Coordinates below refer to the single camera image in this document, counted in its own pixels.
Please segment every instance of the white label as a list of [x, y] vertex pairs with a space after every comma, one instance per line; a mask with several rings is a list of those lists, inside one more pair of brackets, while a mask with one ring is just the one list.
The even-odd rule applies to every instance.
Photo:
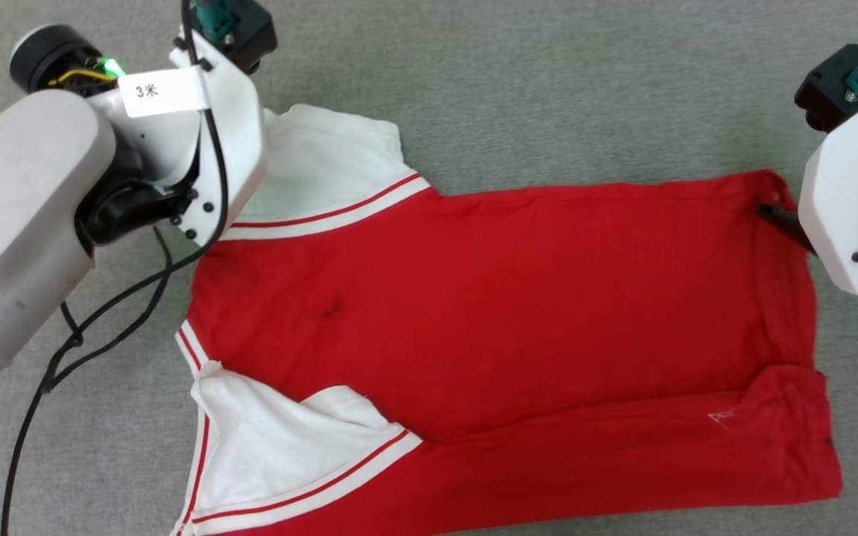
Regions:
[[125, 112], [132, 118], [160, 113], [208, 109], [200, 66], [126, 74], [118, 79]]

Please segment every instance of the yellow wire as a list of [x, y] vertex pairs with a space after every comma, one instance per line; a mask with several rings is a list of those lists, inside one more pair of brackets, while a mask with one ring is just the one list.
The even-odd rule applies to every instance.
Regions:
[[103, 74], [103, 72], [89, 71], [86, 70], [86, 68], [73, 68], [71, 71], [68, 71], [65, 74], [59, 76], [57, 80], [52, 80], [51, 82], [48, 82], [48, 85], [57, 86], [58, 84], [61, 84], [72, 76], [75, 76], [76, 74], [81, 74], [83, 76], [91, 76], [91, 78], [96, 78], [104, 82], [113, 82], [117, 80], [117, 78], [109, 76], [108, 74]]

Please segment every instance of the gray background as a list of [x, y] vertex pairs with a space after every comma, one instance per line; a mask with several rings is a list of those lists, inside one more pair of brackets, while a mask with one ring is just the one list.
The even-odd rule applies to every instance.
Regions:
[[[858, 42], [858, 0], [264, 0], [282, 46], [255, 76], [267, 106], [298, 102], [401, 126], [408, 162], [445, 193], [533, 184], [658, 182], [773, 167], [797, 189], [821, 140], [794, 109], [804, 74]], [[0, 0], [0, 109], [15, 40], [78, 27], [129, 71], [167, 67], [177, 0]], [[191, 248], [174, 230], [178, 253]], [[676, 240], [654, 237], [654, 240]], [[149, 232], [102, 251], [69, 301], [85, 316], [158, 268]], [[657, 278], [657, 266], [636, 266]], [[858, 299], [811, 261], [818, 360], [830, 377], [845, 490], [793, 508], [649, 513], [493, 535], [858, 534]], [[181, 509], [194, 443], [190, 376], [171, 334], [191, 271], [132, 339], [42, 404], [19, 472], [14, 534], [160, 534]], [[143, 306], [89, 333], [105, 342]], [[0, 374], [0, 501], [15, 432], [56, 318]]]

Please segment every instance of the red fabric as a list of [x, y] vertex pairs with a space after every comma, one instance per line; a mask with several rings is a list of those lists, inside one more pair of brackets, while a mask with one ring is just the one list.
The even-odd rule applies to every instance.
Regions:
[[218, 244], [191, 324], [303, 400], [346, 384], [425, 440], [340, 501], [239, 534], [404, 535], [825, 499], [806, 253], [773, 172], [423, 191], [345, 228]]

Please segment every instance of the white sleeve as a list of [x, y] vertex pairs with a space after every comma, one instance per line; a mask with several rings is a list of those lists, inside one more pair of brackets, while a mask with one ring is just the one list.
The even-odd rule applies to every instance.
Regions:
[[270, 165], [239, 223], [288, 223], [364, 203], [412, 176], [398, 127], [316, 106], [264, 113]]

